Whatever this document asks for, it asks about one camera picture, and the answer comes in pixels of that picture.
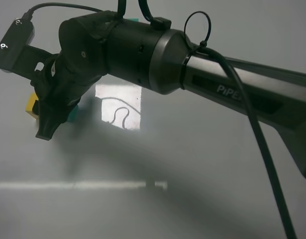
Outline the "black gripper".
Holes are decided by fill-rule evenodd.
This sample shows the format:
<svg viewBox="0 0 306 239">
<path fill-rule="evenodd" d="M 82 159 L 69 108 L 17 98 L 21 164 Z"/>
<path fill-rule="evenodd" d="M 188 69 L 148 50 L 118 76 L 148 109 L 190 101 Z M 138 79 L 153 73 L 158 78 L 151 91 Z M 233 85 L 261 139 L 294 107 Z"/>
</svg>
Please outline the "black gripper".
<svg viewBox="0 0 306 239">
<path fill-rule="evenodd" d="M 51 54 L 32 47 L 43 69 L 30 83 L 37 95 L 37 138 L 51 140 L 58 127 L 78 105 L 83 94 L 106 74 L 106 52 L 102 47 L 62 47 Z"/>
</svg>

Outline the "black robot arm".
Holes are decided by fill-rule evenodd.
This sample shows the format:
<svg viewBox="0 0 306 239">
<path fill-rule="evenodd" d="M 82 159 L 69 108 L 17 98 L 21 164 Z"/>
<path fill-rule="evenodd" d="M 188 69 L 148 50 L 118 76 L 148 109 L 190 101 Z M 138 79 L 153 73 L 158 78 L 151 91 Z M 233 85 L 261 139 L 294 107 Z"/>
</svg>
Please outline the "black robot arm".
<svg viewBox="0 0 306 239">
<path fill-rule="evenodd" d="M 82 95 L 112 75 L 167 95 L 185 89 L 240 113 L 242 96 L 215 57 L 192 51 L 180 30 L 117 19 L 112 11 L 71 18 L 59 27 L 61 51 L 49 57 L 35 85 L 37 137 L 50 140 Z M 306 74 L 227 59 L 260 121 L 280 134 L 306 179 Z"/>
</svg>

